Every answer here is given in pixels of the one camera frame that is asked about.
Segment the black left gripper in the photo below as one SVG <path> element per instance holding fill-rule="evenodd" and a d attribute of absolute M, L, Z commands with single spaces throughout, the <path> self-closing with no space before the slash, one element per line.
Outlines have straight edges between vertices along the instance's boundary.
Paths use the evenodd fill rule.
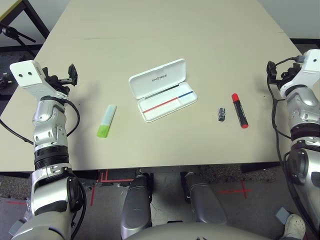
<path fill-rule="evenodd" d="M 71 85 L 76 86 L 78 83 L 78 73 L 74 64 L 71 64 L 68 67 L 69 78 L 58 79 L 56 75 L 49 76 L 47 67 L 44 68 L 44 75 L 45 81 L 56 91 L 63 94 L 69 94 L 70 92 L 70 88 L 65 85 L 70 83 Z"/>

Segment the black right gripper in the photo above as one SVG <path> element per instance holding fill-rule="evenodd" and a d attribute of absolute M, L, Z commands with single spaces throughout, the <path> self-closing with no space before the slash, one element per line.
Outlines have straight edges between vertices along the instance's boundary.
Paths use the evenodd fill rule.
<path fill-rule="evenodd" d="M 293 80 L 293 78 L 301 70 L 301 65 L 299 63 L 293 63 L 292 67 L 288 68 L 287 71 L 281 74 L 281 84 L 286 84 Z M 276 81 L 277 80 L 277 67 L 276 64 L 272 61 L 268 61 L 266 66 L 267 80 Z"/>

